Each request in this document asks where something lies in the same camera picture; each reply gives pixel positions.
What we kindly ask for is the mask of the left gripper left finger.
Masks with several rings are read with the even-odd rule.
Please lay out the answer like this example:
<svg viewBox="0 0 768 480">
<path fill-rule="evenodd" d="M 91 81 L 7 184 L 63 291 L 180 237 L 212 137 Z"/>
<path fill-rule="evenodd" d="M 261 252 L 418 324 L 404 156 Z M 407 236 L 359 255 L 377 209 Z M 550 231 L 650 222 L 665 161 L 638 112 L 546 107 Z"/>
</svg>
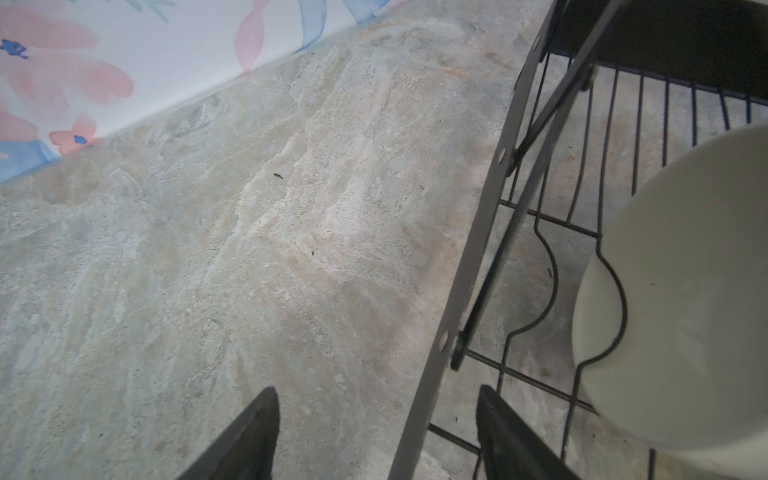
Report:
<svg viewBox="0 0 768 480">
<path fill-rule="evenodd" d="M 278 394 L 269 386 L 178 479 L 271 479 L 279 428 Z"/>
</svg>

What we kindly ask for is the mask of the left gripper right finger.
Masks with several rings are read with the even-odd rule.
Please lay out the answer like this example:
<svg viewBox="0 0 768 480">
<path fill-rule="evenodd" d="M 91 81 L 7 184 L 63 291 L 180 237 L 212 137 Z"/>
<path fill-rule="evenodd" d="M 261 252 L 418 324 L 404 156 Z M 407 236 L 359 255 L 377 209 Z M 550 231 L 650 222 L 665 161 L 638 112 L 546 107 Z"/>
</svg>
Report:
<svg viewBox="0 0 768 480">
<path fill-rule="evenodd" d="M 489 385 L 479 389 L 476 423 L 488 479 L 579 479 Z"/>
</svg>

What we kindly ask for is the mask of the black wire dish rack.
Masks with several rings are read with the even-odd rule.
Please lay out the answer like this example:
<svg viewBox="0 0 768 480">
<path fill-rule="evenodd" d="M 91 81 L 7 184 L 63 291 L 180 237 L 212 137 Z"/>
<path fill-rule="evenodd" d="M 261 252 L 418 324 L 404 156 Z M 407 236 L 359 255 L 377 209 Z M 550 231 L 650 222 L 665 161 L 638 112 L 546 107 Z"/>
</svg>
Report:
<svg viewBox="0 0 768 480">
<path fill-rule="evenodd" d="M 514 240 L 525 221 L 599 240 L 600 229 L 543 210 L 555 144 L 600 68 L 614 77 L 705 91 L 746 107 L 767 101 L 767 7 L 758 1 L 556 1 L 516 80 L 478 211 L 390 477 L 411 478 L 428 434 L 472 455 L 480 449 L 435 425 L 446 370 L 466 358 Z"/>
</svg>

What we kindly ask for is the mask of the cream ribbed bowl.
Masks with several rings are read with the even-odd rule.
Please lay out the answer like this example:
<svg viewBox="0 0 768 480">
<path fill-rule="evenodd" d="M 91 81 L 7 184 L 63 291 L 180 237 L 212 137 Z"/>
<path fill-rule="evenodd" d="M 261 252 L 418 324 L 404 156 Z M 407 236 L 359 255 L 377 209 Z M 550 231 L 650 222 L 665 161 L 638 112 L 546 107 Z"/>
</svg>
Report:
<svg viewBox="0 0 768 480">
<path fill-rule="evenodd" d="M 767 128 L 723 133 L 648 180 L 606 229 L 572 349 L 595 410 L 700 468 L 767 475 Z"/>
</svg>

